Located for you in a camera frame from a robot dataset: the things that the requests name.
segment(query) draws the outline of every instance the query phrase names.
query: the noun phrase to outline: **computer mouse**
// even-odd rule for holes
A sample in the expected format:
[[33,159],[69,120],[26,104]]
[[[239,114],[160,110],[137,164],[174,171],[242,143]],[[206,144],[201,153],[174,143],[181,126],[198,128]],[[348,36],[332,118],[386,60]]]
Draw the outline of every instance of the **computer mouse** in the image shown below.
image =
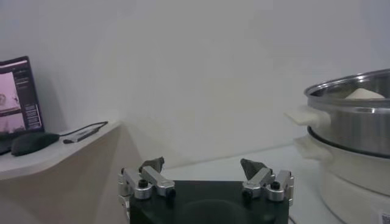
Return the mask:
[[36,152],[57,142],[59,139],[60,136],[53,133],[36,132],[25,134],[13,140],[11,154],[22,156]]

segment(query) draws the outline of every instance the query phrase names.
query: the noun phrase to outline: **white pot handle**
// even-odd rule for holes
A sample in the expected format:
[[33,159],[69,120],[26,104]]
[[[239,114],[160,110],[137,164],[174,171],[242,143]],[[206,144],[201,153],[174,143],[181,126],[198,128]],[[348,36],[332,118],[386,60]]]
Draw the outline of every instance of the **white pot handle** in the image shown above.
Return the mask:
[[285,112],[285,116],[290,118],[299,126],[320,128],[330,125],[330,115],[328,113],[306,105],[302,105],[295,110]]
[[333,159],[332,154],[325,147],[316,144],[309,135],[295,139],[294,145],[305,159],[315,159],[322,162],[329,162]]

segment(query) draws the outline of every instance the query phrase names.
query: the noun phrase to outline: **white shelf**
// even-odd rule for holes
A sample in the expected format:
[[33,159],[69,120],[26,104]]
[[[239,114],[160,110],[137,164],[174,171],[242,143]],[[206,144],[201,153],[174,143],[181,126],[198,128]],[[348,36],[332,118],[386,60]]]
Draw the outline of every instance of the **white shelf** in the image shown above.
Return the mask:
[[2,155],[0,156],[0,180],[31,175],[53,167],[119,125],[120,122],[109,122],[96,134],[77,143],[64,144],[60,139],[58,142],[28,155],[13,156],[11,153]]

